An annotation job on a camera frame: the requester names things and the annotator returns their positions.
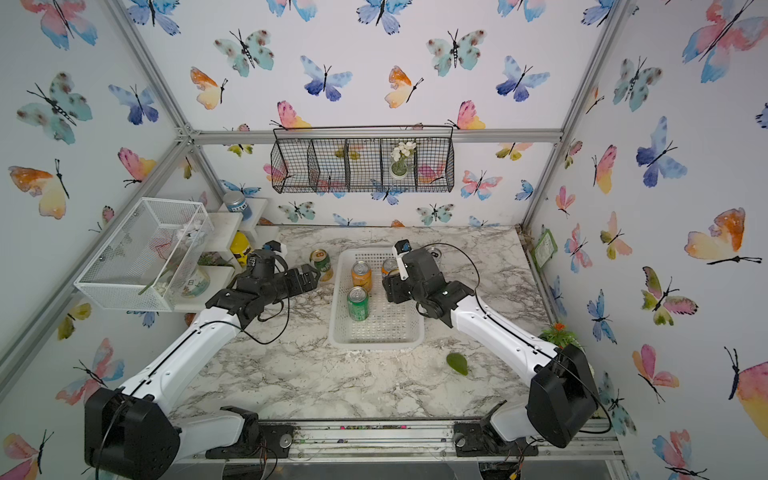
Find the green leaf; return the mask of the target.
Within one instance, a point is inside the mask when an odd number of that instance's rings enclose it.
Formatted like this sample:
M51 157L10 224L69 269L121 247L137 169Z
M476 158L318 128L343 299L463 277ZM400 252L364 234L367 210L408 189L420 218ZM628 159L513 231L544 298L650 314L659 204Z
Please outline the green leaf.
M445 360L447 365L458 374L462 376L469 374L467 359L462 354L456 352L449 353Z

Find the orange yellow soda can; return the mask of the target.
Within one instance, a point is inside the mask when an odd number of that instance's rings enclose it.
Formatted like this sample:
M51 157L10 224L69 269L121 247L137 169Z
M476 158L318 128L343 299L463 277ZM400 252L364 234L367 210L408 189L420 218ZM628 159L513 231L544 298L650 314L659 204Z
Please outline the orange yellow soda can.
M355 287L361 287L367 293L372 291L372 270L367 262L363 260L355 261L351 268L351 277Z

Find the white plastic perforated basket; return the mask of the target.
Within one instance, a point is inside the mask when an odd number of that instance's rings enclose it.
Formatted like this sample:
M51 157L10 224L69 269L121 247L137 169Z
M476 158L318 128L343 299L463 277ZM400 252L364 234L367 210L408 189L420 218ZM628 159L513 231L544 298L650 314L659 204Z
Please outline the white plastic perforated basket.
M412 301L390 303L382 286L382 265L393 258L389 247L343 251L335 268L329 341L347 350L399 350L419 346L425 336L423 318ZM349 293L354 288L353 266L362 261L371 270L372 290L367 294L368 316L357 320L349 314Z

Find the blue lidded jar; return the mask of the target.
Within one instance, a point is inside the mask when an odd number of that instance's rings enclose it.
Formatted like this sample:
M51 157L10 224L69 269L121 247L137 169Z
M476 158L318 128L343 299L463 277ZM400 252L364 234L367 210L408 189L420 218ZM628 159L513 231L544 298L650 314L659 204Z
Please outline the blue lidded jar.
M252 217L252 211L241 191L229 191L223 197L225 208L231 213L240 213L243 220Z

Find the yellow bottle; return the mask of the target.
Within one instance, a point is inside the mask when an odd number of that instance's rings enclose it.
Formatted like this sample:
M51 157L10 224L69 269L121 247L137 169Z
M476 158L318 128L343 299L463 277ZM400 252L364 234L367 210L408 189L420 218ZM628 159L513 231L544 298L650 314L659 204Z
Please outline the yellow bottle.
M230 251L238 264L245 268L247 266L248 255L252 251L250 241L245 234L240 231L236 232L230 244Z

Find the white silver tall can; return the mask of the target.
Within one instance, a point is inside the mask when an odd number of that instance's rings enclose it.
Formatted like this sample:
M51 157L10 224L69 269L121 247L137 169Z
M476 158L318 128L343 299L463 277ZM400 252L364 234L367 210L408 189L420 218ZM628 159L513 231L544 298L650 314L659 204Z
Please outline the white silver tall can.
M435 261L439 261L442 258L442 251L437 246L427 246L426 250L434 258Z

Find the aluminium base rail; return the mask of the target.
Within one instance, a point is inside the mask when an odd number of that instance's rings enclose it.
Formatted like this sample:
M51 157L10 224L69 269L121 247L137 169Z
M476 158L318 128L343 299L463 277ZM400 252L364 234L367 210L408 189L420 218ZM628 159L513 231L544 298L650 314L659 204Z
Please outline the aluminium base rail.
M195 453L178 462L254 463L260 458L289 463L357 462L512 462L624 459L613 433L579 434L565 448L540 437L503 442L478 418L410 420L261 421L261 453L242 455L222 447L218 453Z

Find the round patterned ceramic jar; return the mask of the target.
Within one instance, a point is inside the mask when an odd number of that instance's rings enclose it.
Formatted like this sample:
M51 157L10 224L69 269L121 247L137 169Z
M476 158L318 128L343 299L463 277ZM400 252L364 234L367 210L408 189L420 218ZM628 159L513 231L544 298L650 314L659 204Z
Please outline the round patterned ceramic jar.
M197 266L182 286L180 296L185 299L201 297L210 287L211 279L207 270Z

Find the white flowers in vase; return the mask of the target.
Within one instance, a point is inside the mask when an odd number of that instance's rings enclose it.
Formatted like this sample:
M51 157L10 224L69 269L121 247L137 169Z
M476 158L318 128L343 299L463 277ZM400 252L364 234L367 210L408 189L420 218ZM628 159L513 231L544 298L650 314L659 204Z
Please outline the white flowers in vase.
M401 141L390 153L390 175L396 179L405 178L412 172L417 144L415 141Z

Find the white stepped shelf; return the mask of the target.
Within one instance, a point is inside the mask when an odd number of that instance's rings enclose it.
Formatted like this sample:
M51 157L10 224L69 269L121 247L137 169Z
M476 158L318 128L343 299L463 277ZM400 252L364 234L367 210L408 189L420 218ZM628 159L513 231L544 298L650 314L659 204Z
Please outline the white stepped shelf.
M259 223L268 206L268 200L254 198L247 199L247 203L252 210L252 217L249 220L243 220L240 213L229 212L225 206L221 206L217 212L209 214L209 218L213 222L214 233L203 247L201 258L205 254L218 254L227 265L199 265L199 269L209 276L208 288L194 298L179 296L174 307L175 313L197 314L201 312L205 308L205 303L220 289L226 287L232 278L243 270L230 250L237 233L243 233L254 248L261 247L277 235L278 228L276 226L265 226Z

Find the green gold-top beer can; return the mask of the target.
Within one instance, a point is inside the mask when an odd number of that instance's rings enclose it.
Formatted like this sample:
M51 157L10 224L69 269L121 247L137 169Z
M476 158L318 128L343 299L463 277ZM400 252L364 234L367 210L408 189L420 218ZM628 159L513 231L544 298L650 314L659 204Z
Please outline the green gold-top beer can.
M328 252L324 249L313 250L309 257L310 263L320 273L320 281L328 282L333 278L334 272Z

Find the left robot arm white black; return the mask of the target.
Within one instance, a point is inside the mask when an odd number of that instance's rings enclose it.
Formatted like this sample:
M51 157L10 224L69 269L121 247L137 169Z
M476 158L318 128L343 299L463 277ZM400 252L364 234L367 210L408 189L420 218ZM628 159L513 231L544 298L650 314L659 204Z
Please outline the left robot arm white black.
M311 264L289 267L278 242L252 252L245 270L206 302L163 353L120 387L102 387L87 400L84 460L94 475L160 479L176 461L211 450L264 454L253 412L227 407L178 424L169 415L202 368L267 306L279 304L289 313L291 298L315 290L320 277Z

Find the green framed wall tag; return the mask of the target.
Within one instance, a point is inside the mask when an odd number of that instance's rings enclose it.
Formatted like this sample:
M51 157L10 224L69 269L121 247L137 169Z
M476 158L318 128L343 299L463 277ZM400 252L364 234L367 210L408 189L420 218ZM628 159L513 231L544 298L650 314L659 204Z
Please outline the green framed wall tag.
M533 249L536 268L541 270L557 251L558 247L551 230L543 230Z

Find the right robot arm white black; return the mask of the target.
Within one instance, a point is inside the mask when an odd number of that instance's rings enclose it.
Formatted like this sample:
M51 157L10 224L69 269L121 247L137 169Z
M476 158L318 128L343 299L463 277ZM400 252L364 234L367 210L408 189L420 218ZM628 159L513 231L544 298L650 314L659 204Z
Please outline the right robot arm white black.
M564 448L584 431L601 403L583 350L527 332L482 300L476 288L447 281L427 248L401 240L392 252L398 270L382 280L389 302L413 301L421 316L478 341L528 383L526 403L503 403L486 417L492 439L539 437Z

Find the orange Fanta can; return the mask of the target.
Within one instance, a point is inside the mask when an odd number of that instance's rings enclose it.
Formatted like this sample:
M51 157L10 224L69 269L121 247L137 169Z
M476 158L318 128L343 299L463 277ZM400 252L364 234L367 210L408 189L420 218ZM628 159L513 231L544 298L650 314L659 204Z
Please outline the orange Fanta can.
M394 257L387 258L381 265L382 277L386 278L390 274L397 274L399 272L399 266L397 260Z

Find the green soda can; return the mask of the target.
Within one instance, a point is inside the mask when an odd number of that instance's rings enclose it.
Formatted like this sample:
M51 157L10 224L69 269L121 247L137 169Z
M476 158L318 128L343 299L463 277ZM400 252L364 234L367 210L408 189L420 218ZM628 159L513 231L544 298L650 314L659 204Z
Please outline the green soda can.
M347 295L349 317L356 322L365 321L369 317L369 296L362 286L354 286Z

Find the white mesh wall basket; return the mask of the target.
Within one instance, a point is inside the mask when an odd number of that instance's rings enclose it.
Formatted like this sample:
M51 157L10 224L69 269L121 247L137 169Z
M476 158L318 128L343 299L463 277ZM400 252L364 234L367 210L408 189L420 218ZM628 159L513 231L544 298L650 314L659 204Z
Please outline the white mesh wall basket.
M213 233L203 203L144 197L74 286L102 309L171 312Z

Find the flower pot with pompom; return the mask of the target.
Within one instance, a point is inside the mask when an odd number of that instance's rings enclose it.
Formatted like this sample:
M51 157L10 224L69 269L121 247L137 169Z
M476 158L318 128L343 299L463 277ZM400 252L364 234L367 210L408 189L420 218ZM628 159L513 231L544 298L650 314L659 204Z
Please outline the flower pot with pompom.
M539 338L556 345L560 349L564 349L568 345L574 345L581 350L584 349L576 334L560 322L556 322L547 329L544 329Z

